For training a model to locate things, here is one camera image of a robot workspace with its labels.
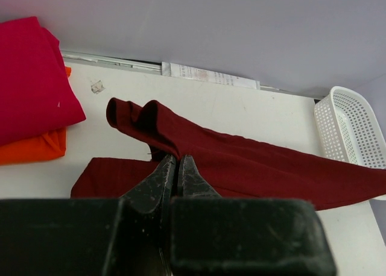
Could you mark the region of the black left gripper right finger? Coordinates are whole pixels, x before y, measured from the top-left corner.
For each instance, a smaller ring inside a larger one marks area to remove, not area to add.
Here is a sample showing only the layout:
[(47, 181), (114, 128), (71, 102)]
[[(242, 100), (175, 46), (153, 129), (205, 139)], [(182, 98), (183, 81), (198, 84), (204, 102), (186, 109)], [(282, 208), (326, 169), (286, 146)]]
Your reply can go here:
[(170, 207), (174, 275), (335, 275), (313, 205), (300, 199), (223, 198), (192, 156), (180, 161)]

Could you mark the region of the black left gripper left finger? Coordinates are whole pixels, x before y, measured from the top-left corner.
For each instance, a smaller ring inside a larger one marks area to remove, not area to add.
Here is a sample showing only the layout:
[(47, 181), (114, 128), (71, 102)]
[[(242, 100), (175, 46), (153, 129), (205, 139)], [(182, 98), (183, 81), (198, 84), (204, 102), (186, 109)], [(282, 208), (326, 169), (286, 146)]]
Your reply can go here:
[(170, 275), (168, 203), (176, 160), (119, 198), (4, 199), (2, 275)]

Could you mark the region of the dark red t-shirt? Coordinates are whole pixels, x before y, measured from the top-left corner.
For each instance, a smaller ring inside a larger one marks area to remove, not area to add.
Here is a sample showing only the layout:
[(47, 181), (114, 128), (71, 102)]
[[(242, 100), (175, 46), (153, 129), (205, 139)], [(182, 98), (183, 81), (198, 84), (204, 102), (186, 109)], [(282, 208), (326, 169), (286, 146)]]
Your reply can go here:
[(149, 176), (170, 154), (191, 155), (200, 175), (222, 196), (299, 198), (317, 210), (356, 204), (385, 194), (385, 171), (329, 160), (203, 128), (157, 101), (144, 106), (112, 98), (109, 125), (146, 143), (151, 160), (93, 158), (72, 198), (117, 198)]

